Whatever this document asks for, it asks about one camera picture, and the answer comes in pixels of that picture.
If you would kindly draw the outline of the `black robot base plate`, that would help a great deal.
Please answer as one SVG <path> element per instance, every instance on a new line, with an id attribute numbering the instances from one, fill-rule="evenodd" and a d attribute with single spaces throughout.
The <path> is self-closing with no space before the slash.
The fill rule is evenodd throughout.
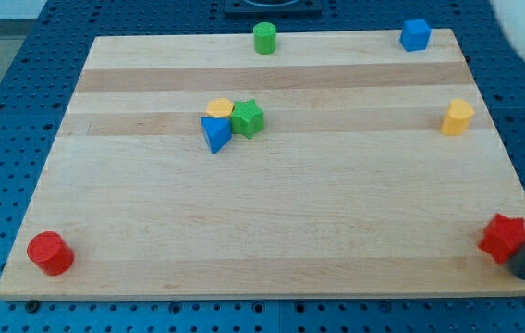
<path id="1" fill-rule="evenodd" d="M 227 15 L 247 14 L 320 14 L 322 0 L 224 0 Z"/>

